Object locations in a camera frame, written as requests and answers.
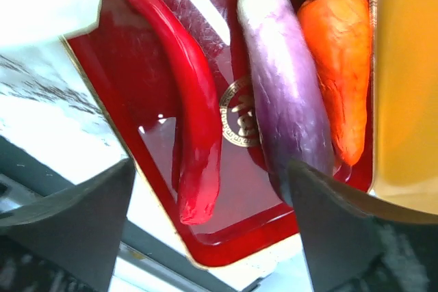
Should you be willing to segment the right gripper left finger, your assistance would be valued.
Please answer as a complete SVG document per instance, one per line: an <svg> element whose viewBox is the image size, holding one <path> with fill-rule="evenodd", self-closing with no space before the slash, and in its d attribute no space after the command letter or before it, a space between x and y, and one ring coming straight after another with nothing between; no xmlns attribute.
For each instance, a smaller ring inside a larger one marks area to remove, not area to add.
<svg viewBox="0 0 438 292"><path fill-rule="evenodd" d="M1 214L1 290L107 291L135 175L125 159Z"/></svg>

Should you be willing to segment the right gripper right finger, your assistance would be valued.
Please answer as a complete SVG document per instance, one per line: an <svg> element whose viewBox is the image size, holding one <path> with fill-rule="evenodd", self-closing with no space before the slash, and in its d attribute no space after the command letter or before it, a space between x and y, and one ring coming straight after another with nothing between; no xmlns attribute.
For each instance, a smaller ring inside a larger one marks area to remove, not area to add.
<svg viewBox="0 0 438 292"><path fill-rule="evenodd" d="M306 163L289 165L314 291L436 291L437 216L344 185Z"/></svg>

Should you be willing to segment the purple eggplant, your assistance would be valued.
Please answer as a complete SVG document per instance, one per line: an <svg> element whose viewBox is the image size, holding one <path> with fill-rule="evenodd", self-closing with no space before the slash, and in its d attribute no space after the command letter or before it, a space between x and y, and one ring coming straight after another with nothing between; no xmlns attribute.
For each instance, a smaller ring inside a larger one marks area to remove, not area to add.
<svg viewBox="0 0 438 292"><path fill-rule="evenodd" d="M237 0L261 147L277 196L291 205L288 163L331 175L335 156L312 55L290 0Z"/></svg>

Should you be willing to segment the red chili pepper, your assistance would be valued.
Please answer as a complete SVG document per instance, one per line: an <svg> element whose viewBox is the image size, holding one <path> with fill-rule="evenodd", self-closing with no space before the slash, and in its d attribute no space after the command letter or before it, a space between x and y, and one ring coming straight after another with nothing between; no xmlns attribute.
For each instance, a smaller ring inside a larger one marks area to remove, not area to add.
<svg viewBox="0 0 438 292"><path fill-rule="evenodd" d="M220 190L222 121L213 75L198 42L162 0L128 2L155 30L181 98L180 221L204 224L212 217Z"/></svg>

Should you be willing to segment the orange carrot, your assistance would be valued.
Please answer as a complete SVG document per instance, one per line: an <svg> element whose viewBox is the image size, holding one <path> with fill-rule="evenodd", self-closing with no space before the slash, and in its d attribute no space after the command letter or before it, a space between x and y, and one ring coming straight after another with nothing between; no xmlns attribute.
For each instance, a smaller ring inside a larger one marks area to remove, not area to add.
<svg viewBox="0 0 438 292"><path fill-rule="evenodd" d="M365 147L368 117L368 0L305 0L297 15L317 67L336 152L344 163L355 165Z"/></svg>

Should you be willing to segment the green plastic grocery bag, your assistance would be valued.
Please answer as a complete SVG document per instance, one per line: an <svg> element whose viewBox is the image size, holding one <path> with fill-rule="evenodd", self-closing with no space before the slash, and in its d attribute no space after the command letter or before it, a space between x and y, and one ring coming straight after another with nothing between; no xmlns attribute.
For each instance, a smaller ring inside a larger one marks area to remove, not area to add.
<svg viewBox="0 0 438 292"><path fill-rule="evenodd" d="M80 36L99 25L102 0L1 0L1 48Z"/></svg>

